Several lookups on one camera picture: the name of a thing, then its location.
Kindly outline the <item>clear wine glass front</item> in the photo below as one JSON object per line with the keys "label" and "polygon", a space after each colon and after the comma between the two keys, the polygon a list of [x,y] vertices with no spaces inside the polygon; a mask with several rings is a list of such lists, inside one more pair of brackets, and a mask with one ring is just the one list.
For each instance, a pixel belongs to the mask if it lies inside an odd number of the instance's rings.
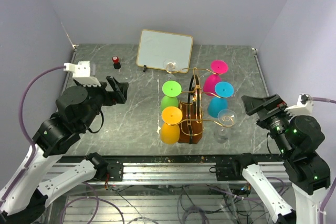
{"label": "clear wine glass front", "polygon": [[237,122],[237,115],[230,109],[223,109],[219,111],[217,118],[219,126],[214,131],[215,141],[224,144],[232,136],[232,128]]}

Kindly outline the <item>orange wine glass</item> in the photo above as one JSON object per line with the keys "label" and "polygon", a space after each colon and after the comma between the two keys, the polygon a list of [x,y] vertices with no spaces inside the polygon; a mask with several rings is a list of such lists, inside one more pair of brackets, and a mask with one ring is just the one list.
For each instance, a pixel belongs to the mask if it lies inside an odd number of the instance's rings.
{"label": "orange wine glass", "polygon": [[172,145],[180,138],[179,123],[182,120],[182,111],[174,106],[169,106],[161,114],[163,125],[160,131],[160,139],[163,143]]}

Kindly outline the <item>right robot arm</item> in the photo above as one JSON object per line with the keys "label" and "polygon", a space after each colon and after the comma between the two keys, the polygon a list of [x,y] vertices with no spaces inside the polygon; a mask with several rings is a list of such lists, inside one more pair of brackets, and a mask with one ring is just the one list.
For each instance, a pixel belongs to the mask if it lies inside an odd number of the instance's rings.
{"label": "right robot arm", "polygon": [[237,155],[231,166],[216,165],[210,172],[222,177],[230,170],[236,179],[245,179],[273,223],[325,223],[325,207],[335,190],[335,180],[331,180],[329,165],[317,153],[325,135],[311,113],[314,101],[328,100],[300,94],[297,104],[288,106],[277,94],[265,98],[244,95],[241,99],[246,114],[257,114],[256,124],[275,141],[296,206],[292,208],[275,190],[251,153]]}

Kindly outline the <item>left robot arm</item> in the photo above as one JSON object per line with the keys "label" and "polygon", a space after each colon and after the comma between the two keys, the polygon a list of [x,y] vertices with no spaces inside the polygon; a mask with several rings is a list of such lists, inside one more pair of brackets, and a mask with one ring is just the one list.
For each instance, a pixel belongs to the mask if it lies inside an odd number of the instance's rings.
{"label": "left robot arm", "polygon": [[92,133],[90,125],[103,106],[124,104],[127,82],[111,76],[98,86],[76,82],[56,100],[58,111],[44,121],[33,136],[33,146],[14,179],[1,190],[1,223],[32,223],[58,197],[88,180],[102,180],[108,163],[98,153],[91,153],[79,165],[48,181],[44,176],[81,134]]}

